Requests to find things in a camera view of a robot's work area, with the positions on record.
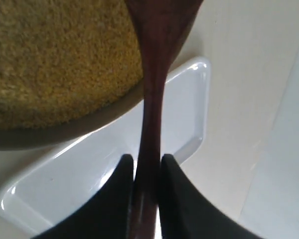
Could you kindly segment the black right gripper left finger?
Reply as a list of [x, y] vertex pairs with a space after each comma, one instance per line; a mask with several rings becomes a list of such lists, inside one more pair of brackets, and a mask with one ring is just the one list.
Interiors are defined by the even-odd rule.
[[126, 239], [134, 162], [124, 154], [102, 188], [80, 209], [36, 239]]

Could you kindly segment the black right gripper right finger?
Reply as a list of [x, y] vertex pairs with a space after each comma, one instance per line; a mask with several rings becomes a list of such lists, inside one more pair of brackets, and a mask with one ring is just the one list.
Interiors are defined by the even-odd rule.
[[159, 215], [164, 239], [257, 239], [212, 205], [171, 154], [162, 157]]

